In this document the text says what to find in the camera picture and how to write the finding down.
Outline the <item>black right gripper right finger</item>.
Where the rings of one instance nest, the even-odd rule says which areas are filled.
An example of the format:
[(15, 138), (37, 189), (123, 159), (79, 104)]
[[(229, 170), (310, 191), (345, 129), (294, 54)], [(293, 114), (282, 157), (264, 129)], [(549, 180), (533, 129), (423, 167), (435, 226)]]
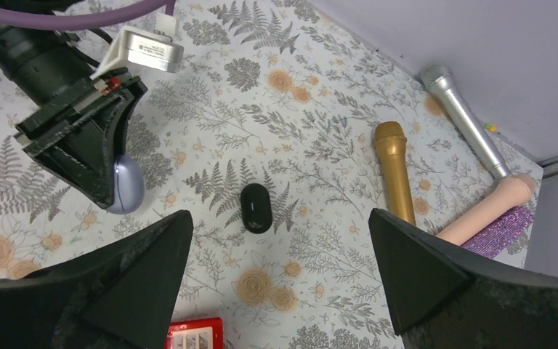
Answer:
[(558, 278), (470, 252), (374, 209), (373, 249), (407, 348), (558, 348)]

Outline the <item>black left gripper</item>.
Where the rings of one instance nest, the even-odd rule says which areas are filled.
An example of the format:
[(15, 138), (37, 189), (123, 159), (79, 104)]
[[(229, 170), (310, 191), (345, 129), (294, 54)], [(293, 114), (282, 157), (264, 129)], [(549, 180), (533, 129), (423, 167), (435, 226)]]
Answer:
[(15, 139), (42, 168), (107, 209), (126, 120), (146, 91), (125, 68), (82, 79), (19, 123)]

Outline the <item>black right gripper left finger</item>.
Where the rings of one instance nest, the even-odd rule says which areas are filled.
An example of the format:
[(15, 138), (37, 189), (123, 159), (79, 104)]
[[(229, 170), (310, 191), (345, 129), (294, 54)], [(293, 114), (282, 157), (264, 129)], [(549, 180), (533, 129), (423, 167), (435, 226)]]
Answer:
[(193, 239), (187, 210), (18, 280), (0, 279), (0, 348), (162, 348)]

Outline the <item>black earbud charging case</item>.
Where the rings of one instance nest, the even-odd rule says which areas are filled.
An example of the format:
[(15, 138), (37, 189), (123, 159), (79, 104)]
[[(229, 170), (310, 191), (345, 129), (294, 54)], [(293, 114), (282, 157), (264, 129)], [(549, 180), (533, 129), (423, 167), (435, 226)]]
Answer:
[(259, 183), (246, 185), (240, 193), (244, 228), (255, 234), (267, 232), (273, 222), (270, 192)]

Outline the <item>lavender oval case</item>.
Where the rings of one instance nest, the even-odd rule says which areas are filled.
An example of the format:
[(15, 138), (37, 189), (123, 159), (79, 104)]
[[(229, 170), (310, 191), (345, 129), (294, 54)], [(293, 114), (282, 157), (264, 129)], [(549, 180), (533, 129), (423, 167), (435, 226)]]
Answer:
[(114, 202), (106, 211), (130, 214), (139, 209), (145, 197), (145, 180), (139, 164), (121, 155), (114, 164)]

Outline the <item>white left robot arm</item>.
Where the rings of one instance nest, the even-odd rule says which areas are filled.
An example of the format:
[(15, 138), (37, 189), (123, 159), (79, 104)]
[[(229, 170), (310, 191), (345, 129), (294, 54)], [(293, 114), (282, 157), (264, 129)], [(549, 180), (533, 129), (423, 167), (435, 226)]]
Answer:
[(16, 126), (25, 153), (98, 207), (137, 210), (145, 182), (126, 136), (147, 90), (141, 79), (126, 68), (94, 77), (69, 33), (1, 23), (0, 69), (38, 106)]

